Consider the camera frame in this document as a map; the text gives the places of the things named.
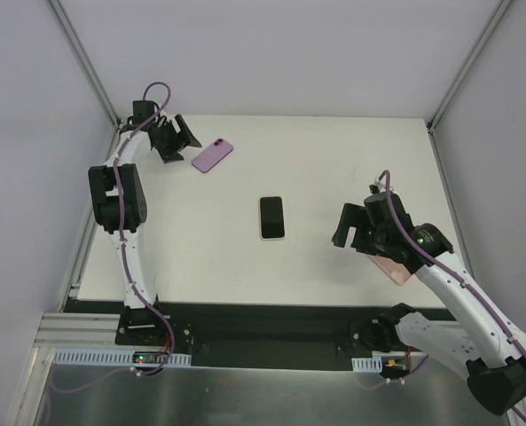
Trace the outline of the purple smartphone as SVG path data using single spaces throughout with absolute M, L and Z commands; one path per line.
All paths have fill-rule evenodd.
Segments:
M 191 165 L 199 172 L 206 174 L 225 159 L 233 150 L 234 146 L 231 143 L 225 139 L 218 138 L 201 153 L 196 155 L 192 159 Z

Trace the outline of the pink phone case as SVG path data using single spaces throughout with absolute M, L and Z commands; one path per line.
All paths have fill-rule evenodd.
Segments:
M 367 256 L 396 285 L 403 286 L 412 274 L 402 265 L 382 256 Z

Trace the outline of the phone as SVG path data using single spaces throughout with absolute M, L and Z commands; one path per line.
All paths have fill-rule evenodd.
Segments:
M 262 197 L 258 205 L 261 238 L 265 241 L 284 239 L 286 228 L 282 198 L 279 196 Z

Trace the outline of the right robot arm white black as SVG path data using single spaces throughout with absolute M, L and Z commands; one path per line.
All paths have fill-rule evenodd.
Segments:
M 412 346 L 461 377 L 488 412 L 503 415 L 526 398 L 526 333 L 484 293 L 430 223 L 414 225 L 398 195 L 375 193 L 363 205 L 344 204 L 332 243 L 402 265 L 426 285 L 465 331 L 458 336 L 398 304 L 378 327 L 383 351 Z

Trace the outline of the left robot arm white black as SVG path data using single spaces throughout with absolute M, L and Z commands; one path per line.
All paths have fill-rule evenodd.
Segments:
M 170 120 L 154 101 L 132 103 L 132 116 L 120 130 L 120 143 L 105 163 L 88 170 L 93 215 L 109 235 L 119 259 L 124 287 L 120 328 L 133 331 L 145 344 L 160 343 L 166 324 L 157 309 L 157 290 L 144 251 L 148 217 L 137 162 L 157 153 L 163 163 L 184 159 L 187 147 L 200 148 L 184 117 Z

